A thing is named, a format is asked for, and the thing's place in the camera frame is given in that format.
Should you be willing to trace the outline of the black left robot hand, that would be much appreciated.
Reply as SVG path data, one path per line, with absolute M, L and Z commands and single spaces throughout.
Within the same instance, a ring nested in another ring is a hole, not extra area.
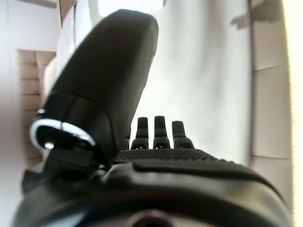
M 101 20 L 71 56 L 30 127 L 49 152 L 24 171 L 14 227 L 291 227 L 277 189 L 253 170 L 196 149 L 181 121 L 131 123 L 159 27 L 120 9 Z

